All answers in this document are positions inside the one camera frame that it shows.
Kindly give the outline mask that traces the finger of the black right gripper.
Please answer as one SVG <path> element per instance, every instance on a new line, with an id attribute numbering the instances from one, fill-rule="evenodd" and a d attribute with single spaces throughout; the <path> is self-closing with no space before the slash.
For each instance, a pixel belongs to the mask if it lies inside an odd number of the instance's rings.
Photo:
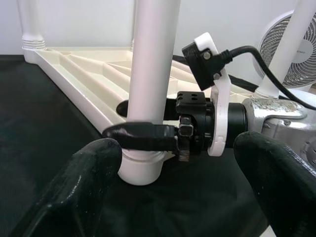
<path id="1" fill-rule="evenodd" d="M 117 105 L 117 114 L 123 118 L 127 117 L 128 100 L 124 100 Z M 176 99 L 166 99 L 163 120 L 177 120 Z"/>
<path id="2" fill-rule="evenodd" d="M 150 122 L 124 122 L 103 130 L 102 137 L 116 140 L 123 149 L 177 151 L 178 129 Z"/>

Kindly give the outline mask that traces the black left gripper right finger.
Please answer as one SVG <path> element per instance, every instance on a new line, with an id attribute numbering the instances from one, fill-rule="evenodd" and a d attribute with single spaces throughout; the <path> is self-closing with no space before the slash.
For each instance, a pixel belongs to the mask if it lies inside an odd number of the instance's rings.
<path id="1" fill-rule="evenodd" d="M 316 235 L 316 171 L 285 143 L 256 132 L 234 141 L 234 155 L 278 237 Z"/>

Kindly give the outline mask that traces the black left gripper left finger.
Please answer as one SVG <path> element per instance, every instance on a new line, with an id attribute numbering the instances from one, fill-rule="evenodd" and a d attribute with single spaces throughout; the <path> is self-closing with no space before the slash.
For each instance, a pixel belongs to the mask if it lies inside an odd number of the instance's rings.
<path id="1" fill-rule="evenodd" d="M 122 160 L 119 143 L 95 140 L 74 153 L 14 229 L 16 237 L 93 237 Z"/>

